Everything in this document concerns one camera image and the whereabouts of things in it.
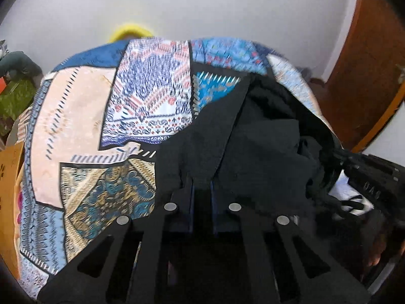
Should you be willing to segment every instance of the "paisley pattern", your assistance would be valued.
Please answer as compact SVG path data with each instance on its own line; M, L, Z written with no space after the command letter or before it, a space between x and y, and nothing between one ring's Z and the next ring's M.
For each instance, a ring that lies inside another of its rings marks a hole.
M147 216L154 207L154 163L125 160L109 168L63 166L66 257L70 261L118 216Z
M231 37L191 40L195 62L232 68L236 71L267 74L266 65L251 41Z

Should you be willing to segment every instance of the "yellow object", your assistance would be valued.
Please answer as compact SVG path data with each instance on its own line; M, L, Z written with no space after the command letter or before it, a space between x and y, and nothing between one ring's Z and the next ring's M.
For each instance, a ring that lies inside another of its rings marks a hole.
M11 274L18 277L18 257L14 244L16 213L14 193L20 172L24 143L18 143L0 152L0 254Z
M123 40L128 37L152 37L153 34L147 29L135 24L126 24L119 27L114 34L110 37L110 43Z

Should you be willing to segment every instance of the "green cloth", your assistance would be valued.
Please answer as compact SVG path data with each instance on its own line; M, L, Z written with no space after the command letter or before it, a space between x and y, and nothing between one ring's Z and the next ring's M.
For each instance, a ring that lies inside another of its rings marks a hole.
M13 122L31 104L36 89L28 79L11 81L0 94L0 135L10 132Z

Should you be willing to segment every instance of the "person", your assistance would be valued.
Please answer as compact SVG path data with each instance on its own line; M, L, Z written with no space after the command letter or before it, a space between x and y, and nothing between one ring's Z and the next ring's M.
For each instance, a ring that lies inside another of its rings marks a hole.
M41 68L22 51L8 52L0 59L0 77L8 81L18 81L23 77L33 79L40 74Z

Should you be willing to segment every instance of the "black cloth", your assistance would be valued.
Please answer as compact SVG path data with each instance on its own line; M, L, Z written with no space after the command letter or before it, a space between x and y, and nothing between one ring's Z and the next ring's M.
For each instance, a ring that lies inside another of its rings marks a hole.
M169 202L189 176L197 190L205 190L196 195L215 193L212 207L218 215L232 202L271 215L311 214L307 185L314 191L312 179L319 173L324 177L316 186L328 184L319 151L336 142L328 127L275 79L247 74L227 96L205 106L189 127L161 143L156 205Z

